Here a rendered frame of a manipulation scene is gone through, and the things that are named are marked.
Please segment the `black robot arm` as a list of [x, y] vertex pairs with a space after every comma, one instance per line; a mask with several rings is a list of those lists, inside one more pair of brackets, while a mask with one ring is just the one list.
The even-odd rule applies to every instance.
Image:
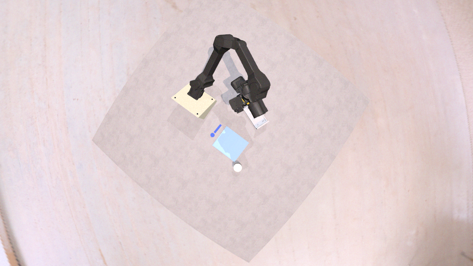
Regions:
[[195, 100], [198, 100], [203, 96], [204, 89], [212, 86], [215, 81], [213, 79], [213, 74], [219, 65], [221, 58], [224, 53], [231, 48], [236, 51], [244, 69], [246, 70], [248, 78], [246, 81], [241, 82], [243, 88], [242, 96], [244, 99], [250, 101], [249, 104], [246, 104], [243, 101], [242, 96], [239, 94], [235, 98], [229, 100], [231, 108], [235, 112], [239, 113], [243, 111], [244, 106], [248, 106], [254, 119], [265, 114], [268, 109], [262, 99], [266, 98], [271, 84], [266, 75], [262, 73], [256, 65], [253, 56], [247, 48], [246, 41], [233, 37], [230, 34], [217, 35], [213, 47], [214, 51], [208, 59], [203, 72], [199, 74], [195, 80], [190, 81], [191, 88], [188, 95]]

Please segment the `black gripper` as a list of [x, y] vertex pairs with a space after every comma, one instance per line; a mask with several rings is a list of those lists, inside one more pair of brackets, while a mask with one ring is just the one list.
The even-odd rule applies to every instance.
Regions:
[[[245, 81], [244, 78], [242, 76], [240, 76], [240, 77], [236, 78], [235, 80], [233, 80], [231, 82], [232, 88], [235, 90], [235, 92], [240, 93], [241, 96], [242, 96], [242, 90], [243, 90], [243, 88], [241, 86], [241, 82], [244, 82], [244, 81]], [[243, 98], [243, 96], [242, 96], [242, 98]], [[243, 100], [246, 104], [248, 102], [250, 102], [249, 100], [246, 100], [244, 98], [243, 98]]]

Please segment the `white cylinder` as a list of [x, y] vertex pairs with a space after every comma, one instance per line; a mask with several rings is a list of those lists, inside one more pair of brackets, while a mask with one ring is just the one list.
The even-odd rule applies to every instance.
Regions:
[[241, 171], [241, 170], [242, 170], [242, 165], [241, 165], [241, 163], [236, 162], [236, 163], [234, 164], [234, 170], [237, 171], [237, 172]]

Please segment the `grey dish rack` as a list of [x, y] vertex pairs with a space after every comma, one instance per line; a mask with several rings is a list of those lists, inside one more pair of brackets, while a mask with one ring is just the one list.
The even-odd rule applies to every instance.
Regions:
[[250, 110], [248, 109], [248, 107], [244, 108], [244, 111], [245, 111], [245, 113], [247, 114], [247, 116], [249, 117], [249, 119], [251, 120], [251, 122], [253, 123], [253, 125], [255, 126], [256, 129], [262, 127], [267, 122], [269, 122], [269, 120], [266, 120], [266, 118], [263, 115], [261, 115], [261, 116], [254, 119], [254, 117], [253, 117], [252, 113], [250, 112]]

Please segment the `light blue flat mat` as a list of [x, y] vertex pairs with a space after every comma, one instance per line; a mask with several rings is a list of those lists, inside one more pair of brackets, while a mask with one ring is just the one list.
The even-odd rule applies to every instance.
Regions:
[[231, 160], [235, 161], [243, 152], [248, 142], [229, 127], [222, 131], [213, 146]]

